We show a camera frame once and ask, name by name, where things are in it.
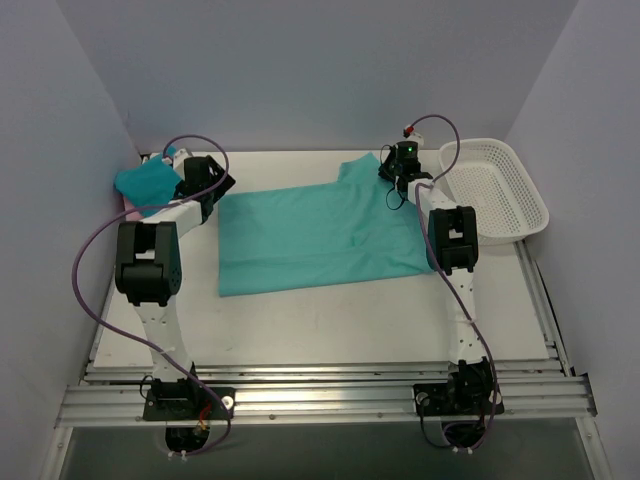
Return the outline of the light green t shirt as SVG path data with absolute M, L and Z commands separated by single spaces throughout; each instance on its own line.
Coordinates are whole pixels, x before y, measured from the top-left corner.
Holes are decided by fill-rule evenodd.
M 336 181 L 230 194 L 219 204 L 222 297 L 430 272 L 416 209 L 388 201 L 368 153 Z

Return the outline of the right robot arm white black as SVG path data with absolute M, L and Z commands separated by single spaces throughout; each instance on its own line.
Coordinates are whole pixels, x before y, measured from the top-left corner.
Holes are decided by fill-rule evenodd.
M 378 175 L 392 183 L 405 202 L 416 206 L 425 238 L 427 261 L 445 284 L 449 327 L 449 380 L 444 400 L 464 413 L 495 386 L 491 354 L 478 331 L 475 315 L 474 271 L 479 258 L 476 213 L 451 200 L 424 172 L 419 144 L 400 141 L 389 147 Z

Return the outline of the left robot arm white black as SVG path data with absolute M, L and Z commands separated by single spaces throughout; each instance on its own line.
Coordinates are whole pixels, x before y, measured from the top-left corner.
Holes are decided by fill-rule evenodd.
M 182 284 L 179 240 L 205 223 L 235 185 L 212 156 L 186 156 L 170 204 L 141 221 L 118 228 L 115 284 L 143 325 L 154 365 L 152 402 L 179 419 L 194 417 L 202 390 L 193 381 L 195 364 L 179 325 L 176 299 Z

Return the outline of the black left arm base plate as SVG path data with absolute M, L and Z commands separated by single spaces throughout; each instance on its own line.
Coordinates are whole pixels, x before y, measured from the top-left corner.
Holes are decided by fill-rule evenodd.
M 195 400 L 187 398 L 159 398 L 151 390 L 145 394 L 146 400 L 142 418 L 145 421 L 195 421 L 224 420 L 226 414 L 218 401 L 206 392 L 198 393 Z

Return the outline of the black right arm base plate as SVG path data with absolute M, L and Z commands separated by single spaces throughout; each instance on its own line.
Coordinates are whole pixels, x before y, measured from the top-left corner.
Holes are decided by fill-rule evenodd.
M 462 383 L 414 384 L 412 386 L 416 412 L 427 417 L 482 416 L 491 413 L 489 387 Z

